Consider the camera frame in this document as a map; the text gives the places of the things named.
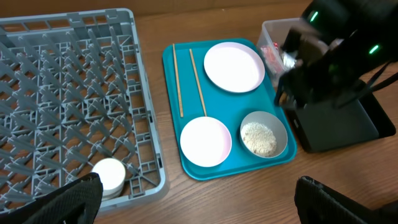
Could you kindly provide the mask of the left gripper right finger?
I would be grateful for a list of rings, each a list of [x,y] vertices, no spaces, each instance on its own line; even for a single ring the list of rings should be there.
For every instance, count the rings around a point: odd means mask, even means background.
[[[304,224],[397,223],[397,201],[371,210],[309,176],[298,179],[294,202]]]

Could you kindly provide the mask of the red snack wrapper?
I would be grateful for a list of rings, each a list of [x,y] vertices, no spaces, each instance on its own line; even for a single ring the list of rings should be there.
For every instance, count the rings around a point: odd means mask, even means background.
[[[282,67],[278,61],[279,54],[275,51],[273,45],[263,45],[261,46],[261,52],[264,56],[265,63],[268,69],[273,74],[278,74],[282,71]]]

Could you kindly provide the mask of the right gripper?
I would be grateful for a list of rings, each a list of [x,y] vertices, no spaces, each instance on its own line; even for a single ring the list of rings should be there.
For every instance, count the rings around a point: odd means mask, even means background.
[[[339,91],[332,89],[326,71],[318,68],[321,59],[330,50],[330,44],[339,37],[335,29],[305,30],[290,28],[282,49],[298,52],[299,64],[283,73],[274,104],[283,109],[301,109],[324,101],[336,101]]]

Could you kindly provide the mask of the rice grains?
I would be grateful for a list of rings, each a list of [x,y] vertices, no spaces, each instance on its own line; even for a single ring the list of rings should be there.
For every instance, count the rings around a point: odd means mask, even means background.
[[[275,153],[277,141],[273,132],[264,124],[251,122],[241,130],[243,143],[254,154],[269,157]]]

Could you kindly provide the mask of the white paper cup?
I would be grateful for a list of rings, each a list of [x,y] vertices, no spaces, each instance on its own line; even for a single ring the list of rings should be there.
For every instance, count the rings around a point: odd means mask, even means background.
[[[103,185],[102,201],[118,197],[124,186],[126,170],[124,165],[113,158],[102,159],[91,170],[97,173]]]

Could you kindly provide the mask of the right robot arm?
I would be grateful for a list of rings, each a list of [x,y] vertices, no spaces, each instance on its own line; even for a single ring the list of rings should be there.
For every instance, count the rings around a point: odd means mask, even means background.
[[[332,101],[342,108],[397,81],[377,79],[397,62],[397,1],[314,0],[301,18],[314,29],[292,27],[282,45],[302,64],[279,78],[274,104],[306,108]]]

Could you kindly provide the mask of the pink-white bowl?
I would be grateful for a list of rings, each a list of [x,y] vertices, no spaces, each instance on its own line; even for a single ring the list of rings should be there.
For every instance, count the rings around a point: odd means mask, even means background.
[[[183,155],[200,167],[214,167],[229,156],[232,137],[216,118],[202,116],[189,121],[182,129],[180,147]]]

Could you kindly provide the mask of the grey metal bowl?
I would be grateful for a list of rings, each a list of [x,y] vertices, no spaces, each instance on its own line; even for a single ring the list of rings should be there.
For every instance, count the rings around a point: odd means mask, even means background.
[[[257,156],[256,154],[252,153],[243,143],[243,137],[241,135],[241,130],[243,126],[247,123],[251,122],[257,122],[264,124],[267,126],[274,134],[276,141],[277,141],[277,148],[275,153],[269,157],[261,157]],[[254,156],[260,157],[260,158],[265,158],[265,159],[270,159],[279,156],[282,154],[285,149],[287,148],[287,143],[288,143],[288,135],[287,135],[287,130],[283,123],[273,114],[270,114],[265,111],[254,111],[252,113],[249,113],[241,122],[240,126],[240,138],[243,146]]]

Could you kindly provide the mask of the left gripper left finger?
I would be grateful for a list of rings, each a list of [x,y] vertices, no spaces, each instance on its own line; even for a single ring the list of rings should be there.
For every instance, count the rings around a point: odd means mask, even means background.
[[[102,196],[100,177],[91,172],[8,215],[2,215],[1,223],[93,223]]]

